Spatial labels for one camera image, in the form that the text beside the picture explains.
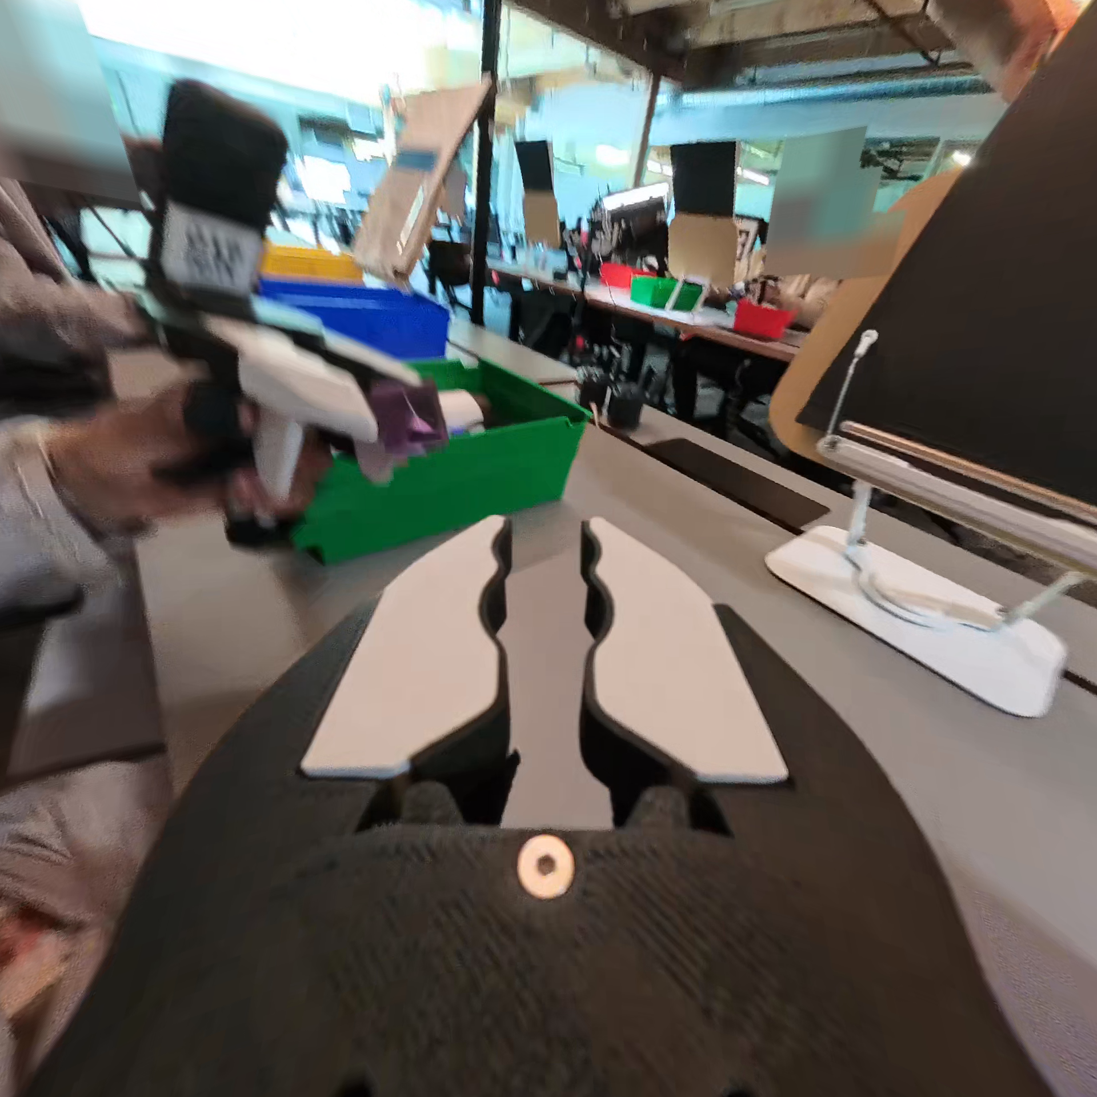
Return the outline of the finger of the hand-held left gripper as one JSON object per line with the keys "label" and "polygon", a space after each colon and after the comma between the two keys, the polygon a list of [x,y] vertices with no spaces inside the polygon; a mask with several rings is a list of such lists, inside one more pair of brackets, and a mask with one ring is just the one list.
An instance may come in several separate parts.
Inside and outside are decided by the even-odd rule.
{"label": "finger of the hand-held left gripper", "polygon": [[313,353],[327,366],[349,373],[362,386],[373,386],[380,381],[398,382],[405,388],[424,386],[424,377],[402,361],[340,333],[333,333],[320,322],[284,322],[282,333],[287,335],[296,348]]}
{"label": "finger of the hand-held left gripper", "polygon": [[376,417],[354,377],[289,339],[240,341],[238,382],[260,410],[280,413],[300,426],[364,444],[380,439]]}

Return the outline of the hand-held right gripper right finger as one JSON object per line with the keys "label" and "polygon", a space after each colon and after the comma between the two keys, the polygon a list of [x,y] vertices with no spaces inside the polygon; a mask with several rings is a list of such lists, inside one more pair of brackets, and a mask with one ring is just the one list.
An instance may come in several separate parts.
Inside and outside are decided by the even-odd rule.
{"label": "hand-held right gripper right finger", "polygon": [[711,786],[784,784],[787,764],[707,593],[602,517],[584,524],[604,608],[591,706],[649,757]]}

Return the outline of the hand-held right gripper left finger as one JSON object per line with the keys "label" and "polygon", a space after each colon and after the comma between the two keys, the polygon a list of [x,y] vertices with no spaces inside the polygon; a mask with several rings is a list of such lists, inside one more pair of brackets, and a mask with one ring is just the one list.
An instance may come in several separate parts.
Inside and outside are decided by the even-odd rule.
{"label": "hand-held right gripper left finger", "polygon": [[387,584],[327,701],[300,772],[391,781],[502,701],[489,597],[509,575],[511,522],[491,515]]}

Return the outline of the purple transparent cube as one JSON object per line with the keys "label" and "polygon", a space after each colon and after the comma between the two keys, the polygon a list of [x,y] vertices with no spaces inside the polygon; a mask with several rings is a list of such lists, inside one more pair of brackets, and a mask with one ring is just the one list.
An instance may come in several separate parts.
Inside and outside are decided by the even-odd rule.
{"label": "purple transparent cube", "polygon": [[433,381],[418,386],[380,381],[369,390],[367,404],[376,419],[373,470],[365,472],[364,457],[358,461],[362,473],[378,484],[391,481],[395,470],[404,468],[411,459],[449,444],[440,393]]}

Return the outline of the large green plastic bin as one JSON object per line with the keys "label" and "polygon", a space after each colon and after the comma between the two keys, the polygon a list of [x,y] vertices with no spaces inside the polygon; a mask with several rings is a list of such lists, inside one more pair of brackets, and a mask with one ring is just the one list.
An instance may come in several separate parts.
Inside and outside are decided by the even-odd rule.
{"label": "large green plastic bin", "polygon": [[513,515],[562,499],[591,415],[531,381],[478,361],[413,361],[440,395],[484,397],[493,426],[451,437],[447,446],[371,484],[353,459],[336,457],[291,546],[322,566]]}

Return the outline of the person's left forearm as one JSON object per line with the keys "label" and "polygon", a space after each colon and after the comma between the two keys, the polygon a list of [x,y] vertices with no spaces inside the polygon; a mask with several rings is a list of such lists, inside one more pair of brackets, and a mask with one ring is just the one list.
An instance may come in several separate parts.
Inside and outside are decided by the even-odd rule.
{"label": "person's left forearm", "polygon": [[[54,413],[87,419],[109,399],[107,359],[147,341],[133,299],[74,281],[25,191],[2,179],[2,412]],[[96,535],[136,532],[98,530],[80,519],[52,482],[63,508]]]}

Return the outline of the grey desk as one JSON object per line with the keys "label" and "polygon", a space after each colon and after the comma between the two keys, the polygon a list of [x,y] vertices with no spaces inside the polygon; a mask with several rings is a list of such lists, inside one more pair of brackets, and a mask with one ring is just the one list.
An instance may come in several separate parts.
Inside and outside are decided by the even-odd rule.
{"label": "grey desk", "polygon": [[702,784],[593,719],[615,830],[498,819],[507,670],[409,775],[300,772],[376,601],[223,735],[34,1096],[1095,1096],[1095,1032],[984,981],[953,894],[837,714],[717,608],[791,775]]}

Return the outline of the person's left hand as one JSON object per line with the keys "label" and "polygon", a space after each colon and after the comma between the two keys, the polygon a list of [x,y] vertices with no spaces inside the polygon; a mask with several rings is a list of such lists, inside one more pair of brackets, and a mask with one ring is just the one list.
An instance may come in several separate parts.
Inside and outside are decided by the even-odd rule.
{"label": "person's left hand", "polygon": [[87,419],[47,428],[43,452],[52,482],[80,519],[98,530],[134,530],[225,508],[274,512],[251,470],[203,486],[160,477],[203,450],[183,422],[189,390],[189,382],[176,382],[153,397],[107,404]]}

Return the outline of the blue plastic bin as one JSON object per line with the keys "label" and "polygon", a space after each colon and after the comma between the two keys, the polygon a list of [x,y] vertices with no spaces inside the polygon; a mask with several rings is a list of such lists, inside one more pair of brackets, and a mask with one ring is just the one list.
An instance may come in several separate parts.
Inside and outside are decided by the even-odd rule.
{"label": "blue plastic bin", "polygon": [[325,331],[349,337],[398,361],[445,357],[449,311],[436,301],[391,286],[260,279],[258,295],[309,313]]}

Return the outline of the tilted cardboard panel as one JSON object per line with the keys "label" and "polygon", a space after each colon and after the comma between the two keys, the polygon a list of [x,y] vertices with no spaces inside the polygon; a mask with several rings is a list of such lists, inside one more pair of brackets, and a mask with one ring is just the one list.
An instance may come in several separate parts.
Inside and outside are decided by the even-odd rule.
{"label": "tilted cardboard panel", "polygon": [[351,257],[364,275],[407,286],[427,250],[460,144],[482,111],[493,79],[416,93],[404,100],[393,159],[369,197]]}

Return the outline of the black metal pole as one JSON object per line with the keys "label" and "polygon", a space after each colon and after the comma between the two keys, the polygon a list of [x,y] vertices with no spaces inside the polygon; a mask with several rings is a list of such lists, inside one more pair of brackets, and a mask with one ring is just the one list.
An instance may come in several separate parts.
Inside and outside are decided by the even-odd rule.
{"label": "black metal pole", "polygon": [[496,117],[496,80],[500,53],[500,20],[504,2],[482,2],[480,77],[487,82],[484,102],[476,113],[476,159],[473,186],[471,293],[482,302],[487,277],[489,195],[493,170],[493,135]]}

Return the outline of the small green bin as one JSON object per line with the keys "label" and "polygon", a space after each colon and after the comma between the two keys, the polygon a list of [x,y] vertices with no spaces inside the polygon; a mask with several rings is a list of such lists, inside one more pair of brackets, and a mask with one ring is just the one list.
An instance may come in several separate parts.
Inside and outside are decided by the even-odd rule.
{"label": "small green bin", "polygon": [[629,282],[629,302],[644,310],[689,313],[698,308],[704,293],[704,282],[680,279],[633,275]]}

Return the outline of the silver lamp bar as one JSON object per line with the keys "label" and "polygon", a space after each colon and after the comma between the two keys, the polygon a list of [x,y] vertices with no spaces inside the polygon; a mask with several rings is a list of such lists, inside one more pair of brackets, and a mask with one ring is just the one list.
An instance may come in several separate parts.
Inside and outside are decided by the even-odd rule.
{"label": "silver lamp bar", "polygon": [[1095,524],[1082,519],[1073,504],[1060,506],[1049,501],[1046,492],[1024,486],[1004,473],[842,417],[855,371],[877,341],[878,333],[871,328],[857,335],[827,428],[817,444],[820,459],[853,479],[855,495],[864,499],[860,504],[864,510],[869,506],[871,492],[878,488],[935,517],[1040,557],[1059,566],[1060,575],[1039,595],[1013,608],[964,610],[955,615],[920,608],[882,586],[868,564],[864,533],[849,532],[844,559],[853,568],[858,592],[873,606],[906,624],[966,628],[995,637],[1031,619],[1079,584],[1095,581]]}

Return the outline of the person's light clothing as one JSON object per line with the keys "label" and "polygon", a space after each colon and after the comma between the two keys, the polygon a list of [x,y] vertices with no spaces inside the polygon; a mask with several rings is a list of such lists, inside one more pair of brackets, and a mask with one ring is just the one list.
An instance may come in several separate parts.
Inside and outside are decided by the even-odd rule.
{"label": "person's light clothing", "polygon": [[2,1096],[80,1006],[171,806],[134,550],[51,621],[2,626]]}

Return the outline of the black board with cardboard backing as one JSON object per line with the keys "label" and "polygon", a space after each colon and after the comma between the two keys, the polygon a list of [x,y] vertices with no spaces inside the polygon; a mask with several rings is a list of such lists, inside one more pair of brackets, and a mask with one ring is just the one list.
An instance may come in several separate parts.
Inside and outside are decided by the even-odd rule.
{"label": "black board with cardboard backing", "polygon": [[844,282],[769,402],[780,444],[818,461],[838,421],[866,441],[946,455],[1095,522],[1095,4],[949,184],[889,279]]}

